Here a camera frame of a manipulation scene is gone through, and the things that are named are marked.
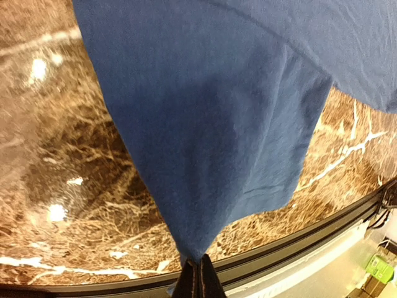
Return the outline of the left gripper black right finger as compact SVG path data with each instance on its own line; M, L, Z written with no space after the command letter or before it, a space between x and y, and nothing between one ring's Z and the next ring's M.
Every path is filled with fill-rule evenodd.
M226 298L210 257L205 254L199 265L199 294L201 298Z

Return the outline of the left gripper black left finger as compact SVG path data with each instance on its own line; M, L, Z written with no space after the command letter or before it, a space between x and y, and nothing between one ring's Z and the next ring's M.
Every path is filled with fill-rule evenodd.
M178 298L196 298L199 296L198 266L187 260L177 281Z

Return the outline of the navy blue t-shirt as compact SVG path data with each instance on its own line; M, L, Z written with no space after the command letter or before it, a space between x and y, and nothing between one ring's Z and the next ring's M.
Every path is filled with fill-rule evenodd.
M332 87L396 112L395 1L75 1L106 108L181 254L285 206Z

